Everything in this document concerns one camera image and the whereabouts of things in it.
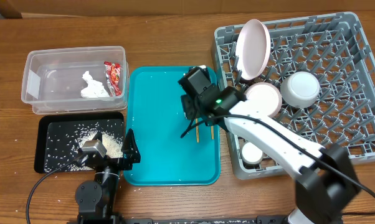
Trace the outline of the grey bowl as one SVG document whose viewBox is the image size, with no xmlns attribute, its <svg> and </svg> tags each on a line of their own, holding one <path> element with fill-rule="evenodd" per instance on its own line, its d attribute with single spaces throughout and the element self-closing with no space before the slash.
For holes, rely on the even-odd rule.
<svg viewBox="0 0 375 224">
<path fill-rule="evenodd" d="M 311 73 L 296 72 L 284 79 L 280 92 L 284 101 L 290 106 L 307 108 L 317 100 L 320 83 Z"/>
</svg>

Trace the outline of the teal serving tray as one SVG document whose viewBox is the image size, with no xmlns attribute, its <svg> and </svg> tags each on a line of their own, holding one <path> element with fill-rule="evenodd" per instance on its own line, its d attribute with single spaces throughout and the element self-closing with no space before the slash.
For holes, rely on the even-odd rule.
<svg viewBox="0 0 375 224">
<path fill-rule="evenodd" d="M 128 183 L 149 185 L 210 185 L 221 174 L 219 127 L 199 127 L 182 136 L 189 120 L 181 103 L 178 80 L 187 66 L 140 67 L 130 78 L 126 129 L 132 129 L 141 161 L 124 173 Z"/>
</svg>

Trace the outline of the large white plate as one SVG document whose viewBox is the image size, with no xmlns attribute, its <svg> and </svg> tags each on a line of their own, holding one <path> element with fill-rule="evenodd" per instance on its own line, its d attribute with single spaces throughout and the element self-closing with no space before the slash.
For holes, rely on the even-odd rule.
<svg viewBox="0 0 375 224">
<path fill-rule="evenodd" d="M 235 49 L 241 78 L 252 80 L 262 74 L 269 60 L 270 46 L 270 34 L 262 22 L 252 19 L 244 24 Z"/>
</svg>

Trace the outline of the small white cup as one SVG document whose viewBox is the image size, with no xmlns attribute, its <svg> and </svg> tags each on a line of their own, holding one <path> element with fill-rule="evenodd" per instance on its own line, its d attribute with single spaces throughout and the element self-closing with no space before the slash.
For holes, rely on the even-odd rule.
<svg viewBox="0 0 375 224">
<path fill-rule="evenodd" d="M 241 156 L 245 164 L 254 166 L 262 162 L 263 152 L 251 142 L 246 142 L 242 146 Z"/>
</svg>

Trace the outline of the clear plastic bin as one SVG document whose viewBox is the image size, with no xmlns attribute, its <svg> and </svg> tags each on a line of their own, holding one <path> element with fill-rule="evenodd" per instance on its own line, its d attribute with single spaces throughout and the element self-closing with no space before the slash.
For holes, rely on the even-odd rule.
<svg viewBox="0 0 375 224">
<path fill-rule="evenodd" d="M 121 90 L 113 96 L 107 85 L 105 62 L 120 65 Z M 100 82 L 107 97 L 84 98 L 88 87 L 83 74 Z M 22 78 L 21 100 L 35 114 L 123 110 L 127 107 L 129 67 L 122 46 L 74 47 L 35 50 L 28 54 Z"/>
</svg>

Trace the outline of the red foil snack wrapper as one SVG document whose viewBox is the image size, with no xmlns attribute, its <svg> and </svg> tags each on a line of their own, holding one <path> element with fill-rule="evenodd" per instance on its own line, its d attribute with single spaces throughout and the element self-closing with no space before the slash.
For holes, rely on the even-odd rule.
<svg viewBox="0 0 375 224">
<path fill-rule="evenodd" d="M 111 63 L 104 61 L 105 75 L 107 78 L 107 86 L 112 96 L 120 96 L 122 91 L 119 87 L 121 65 L 119 63 Z"/>
</svg>

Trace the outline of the white napkin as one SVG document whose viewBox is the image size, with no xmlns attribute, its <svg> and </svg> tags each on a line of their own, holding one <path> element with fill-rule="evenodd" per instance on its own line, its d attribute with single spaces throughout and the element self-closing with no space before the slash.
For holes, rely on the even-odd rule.
<svg viewBox="0 0 375 224">
<path fill-rule="evenodd" d="M 82 79 L 87 83 L 87 87 L 80 91 L 82 98 L 102 98 L 110 96 L 103 83 L 94 80 L 89 71 L 86 71 L 82 75 Z"/>
</svg>

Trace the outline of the grey dishwasher rack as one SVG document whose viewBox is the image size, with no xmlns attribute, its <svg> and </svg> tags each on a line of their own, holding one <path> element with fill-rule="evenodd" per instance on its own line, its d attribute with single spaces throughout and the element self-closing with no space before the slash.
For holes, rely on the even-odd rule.
<svg viewBox="0 0 375 224">
<path fill-rule="evenodd" d="M 320 83 L 312 106 L 283 104 L 275 119 L 311 141 L 340 144 L 353 164 L 375 162 L 375 59 L 358 16 L 339 12 L 266 26 L 271 53 L 259 80 L 280 86 L 306 71 Z"/>
</svg>

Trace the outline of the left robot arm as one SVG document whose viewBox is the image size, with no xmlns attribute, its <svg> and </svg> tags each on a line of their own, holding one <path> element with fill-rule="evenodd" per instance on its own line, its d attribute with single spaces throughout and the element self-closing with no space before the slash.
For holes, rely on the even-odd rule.
<svg viewBox="0 0 375 224">
<path fill-rule="evenodd" d="M 141 155 L 132 129 L 129 129 L 121 147 L 122 156 L 111 158 L 102 143 L 102 133 L 86 141 L 78 150 L 81 158 L 77 163 L 95 170 L 93 180 L 83 182 L 75 192 L 78 204 L 77 223 L 125 223 L 119 213 L 113 211 L 120 174 L 132 170 Z"/>
</svg>

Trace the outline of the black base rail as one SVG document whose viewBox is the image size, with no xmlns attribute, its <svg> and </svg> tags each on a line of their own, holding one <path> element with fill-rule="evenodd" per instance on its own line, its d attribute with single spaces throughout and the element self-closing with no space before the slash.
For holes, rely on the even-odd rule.
<svg viewBox="0 0 375 224">
<path fill-rule="evenodd" d="M 125 218 L 126 224 L 282 224 L 284 215 L 264 215 L 255 218 L 202 218 L 153 220 L 151 218 Z"/>
</svg>

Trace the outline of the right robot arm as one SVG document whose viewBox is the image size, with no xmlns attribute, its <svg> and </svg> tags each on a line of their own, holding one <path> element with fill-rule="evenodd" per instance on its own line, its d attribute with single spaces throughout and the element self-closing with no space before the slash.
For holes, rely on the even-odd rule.
<svg viewBox="0 0 375 224">
<path fill-rule="evenodd" d="M 360 192 L 348 152 L 340 145 L 325 148 L 295 134 L 239 90 L 220 90 L 205 67 L 191 67 L 178 83 L 204 124 L 216 124 L 254 144 L 294 179 L 297 207 L 284 223 L 333 223 Z"/>
</svg>

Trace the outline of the black plastic tray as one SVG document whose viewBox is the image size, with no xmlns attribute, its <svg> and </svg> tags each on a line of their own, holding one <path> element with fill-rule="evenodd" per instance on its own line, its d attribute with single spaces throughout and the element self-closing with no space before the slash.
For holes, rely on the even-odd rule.
<svg viewBox="0 0 375 224">
<path fill-rule="evenodd" d="M 106 155 L 123 156 L 124 117 L 120 112 L 44 116 L 39 121 L 34 170 L 48 173 L 77 157 L 78 149 L 102 133 Z"/>
</svg>

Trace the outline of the white rice pile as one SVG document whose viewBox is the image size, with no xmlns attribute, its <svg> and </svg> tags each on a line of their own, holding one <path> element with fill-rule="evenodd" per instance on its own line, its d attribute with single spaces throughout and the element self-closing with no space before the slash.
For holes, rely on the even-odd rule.
<svg viewBox="0 0 375 224">
<path fill-rule="evenodd" d="M 44 172 L 50 172 L 78 157 L 78 150 L 97 132 L 102 133 L 102 143 L 110 158 L 121 157 L 123 145 L 123 121 L 121 119 L 97 119 L 50 123 L 44 146 Z"/>
</svg>

